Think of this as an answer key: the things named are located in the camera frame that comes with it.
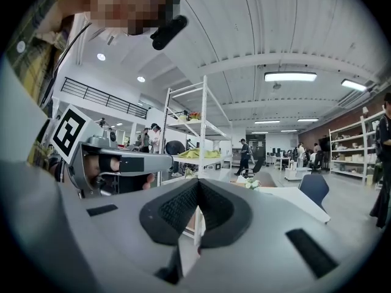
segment green cloth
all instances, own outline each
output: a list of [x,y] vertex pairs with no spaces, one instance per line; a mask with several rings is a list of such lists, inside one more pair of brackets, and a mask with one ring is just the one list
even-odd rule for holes
[[[178,157],[186,157],[188,159],[196,159],[196,158],[200,157],[200,149],[199,148],[191,149],[189,151],[186,151],[186,152],[179,154]],[[220,157],[220,152],[218,152],[218,150],[205,151],[204,157],[207,159]]]

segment black cap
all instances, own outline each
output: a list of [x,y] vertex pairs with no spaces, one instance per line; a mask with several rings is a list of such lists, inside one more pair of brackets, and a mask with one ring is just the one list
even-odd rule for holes
[[391,103],[391,92],[387,92],[384,96],[384,102]]

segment shelf rack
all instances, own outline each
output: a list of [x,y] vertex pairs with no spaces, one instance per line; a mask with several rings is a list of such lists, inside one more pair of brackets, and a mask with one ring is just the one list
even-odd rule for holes
[[[339,129],[336,129],[336,130],[329,130],[329,135],[330,135],[330,144],[332,145],[333,143],[335,142],[344,142],[344,141],[348,141],[348,140],[355,140],[355,139],[362,139],[363,141],[363,148],[352,148],[352,149],[345,149],[345,150],[331,150],[331,154],[332,153],[335,153],[335,152],[338,152],[338,153],[343,153],[343,152],[357,152],[357,151],[364,151],[364,161],[363,162],[350,162],[350,161],[339,161],[339,160],[336,160],[336,159],[332,159],[332,155],[330,157],[330,166],[333,166],[333,163],[335,164],[355,164],[355,165],[363,165],[363,168],[364,168],[364,171],[363,173],[353,173],[353,172],[348,172],[348,171],[341,171],[341,170],[338,170],[338,169],[334,169],[334,168],[330,168],[330,172],[334,172],[334,173],[340,173],[342,175],[349,175],[349,176],[355,176],[355,177],[360,177],[362,178],[362,183],[365,184],[365,180],[367,178],[367,168],[368,168],[368,165],[374,165],[375,163],[374,162],[368,162],[368,151],[369,150],[374,150],[375,147],[373,146],[368,146],[368,137],[369,136],[373,136],[376,131],[371,131],[371,132],[367,132],[367,129],[366,129],[366,124],[369,124],[371,123],[372,121],[375,121],[377,120],[379,117],[381,117],[382,115],[384,114],[384,110],[382,110],[381,112],[378,112],[368,118],[364,118],[363,116],[360,117],[360,121],[358,121],[357,123],[353,123],[351,125],[348,125],[348,126],[345,126],[345,127],[342,127],[342,128],[339,128]],[[342,131],[347,131],[347,130],[350,130],[352,128],[356,128],[356,127],[359,127],[361,126],[361,129],[362,129],[362,133],[359,134],[358,136],[352,136],[352,137],[348,137],[348,138],[342,138],[342,139],[338,139],[338,140],[332,140],[332,134],[336,134],[336,133],[339,133],[339,132],[342,132]]]
[[[177,123],[173,124],[167,124],[167,116],[169,114],[175,115],[175,112],[173,112],[170,107],[170,101],[175,101],[175,98],[178,96],[183,96],[187,94],[191,94],[193,92],[202,91],[202,107],[201,107],[201,120],[191,120],[191,121],[184,121],[181,118],[178,118]],[[216,103],[218,109],[223,114],[224,118],[228,121],[230,126],[230,136],[223,131],[221,131],[219,128],[217,128],[214,124],[210,123],[208,120],[206,120],[206,102],[207,98],[210,96],[212,100]],[[232,147],[232,122],[228,119],[228,116],[225,114],[224,110],[222,109],[219,101],[216,99],[216,97],[213,95],[212,91],[208,87],[208,78],[205,75],[203,77],[203,81],[194,84],[189,85],[187,87],[172,90],[171,88],[167,91],[167,98],[166,98],[166,105],[164,106],[164,117],[163,117],[163,127],[162,127],[162,133],[161,133],[161,140],[164,139],[164,135],[166,133],[167,129],[171,129],[174,131],[182,132],[184,134],[189,134],[192,136],[196,136],[200,138],[200,157],[197,159],[188,159],[183,157],[178,157],[176,155],[173,156],[174,161],[177,162],[184,162],[189,164],[195,164],[198,165],[198,172],[196,173],[196,177],[198,178],[206,178],[206,179],[216,179],[216,180],[223,180],[228,179],[231,172],[232,167],[232,155],[229,157],[217,157],[217,158],[205,158],[205,139],[212,140],[213,141],[213,149],[218,150],[219,149],[219,142],[222,140],[229,140],[230,141],[230,147]],[[163,153],[164,151],[164,142],[160,143],[159,153]],[[230,168],[222,168],[220,170],[209,170],[204,169],[204,166],[212,165],[218,162],[224,162],[224,160],[230,162]],[[162,182],[161,179],[161,172],[158,172],[158,186],[162,184],[172,183],[179,180],[184,179],[185,177],[179,177],[175,179],[171,179],[168,181]],[[197,245],[200,241],[201,234],[202,234],[202,213],[199,207],[195,210],[195,225],[194,229],[190,227],[186,227],[186,229],[189,231],[186,233],[187,236],[194,239],[194,245]]]

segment shirt sleeve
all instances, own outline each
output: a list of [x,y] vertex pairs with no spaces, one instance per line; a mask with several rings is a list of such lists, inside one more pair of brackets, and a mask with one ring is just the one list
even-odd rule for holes
[[387,119],[384,117],[380,118],[379,130],[380,130],[380,142],[382,144],[385,141],[390,140],[390,133],[389,130],[387,129]]

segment black railing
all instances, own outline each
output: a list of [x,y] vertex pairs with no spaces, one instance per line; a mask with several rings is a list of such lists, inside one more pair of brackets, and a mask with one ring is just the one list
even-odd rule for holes
[[143,107],[117,98],[116,96],[109,95],[106,92],[91,88],[88,85],[82,84],[81,82],[67,77],[65,77],[61,91],[101,104],[106,107],[110,107],[111,109],[119,110],[121,112],[144,119],[147,118],[148,110],[144,109]]

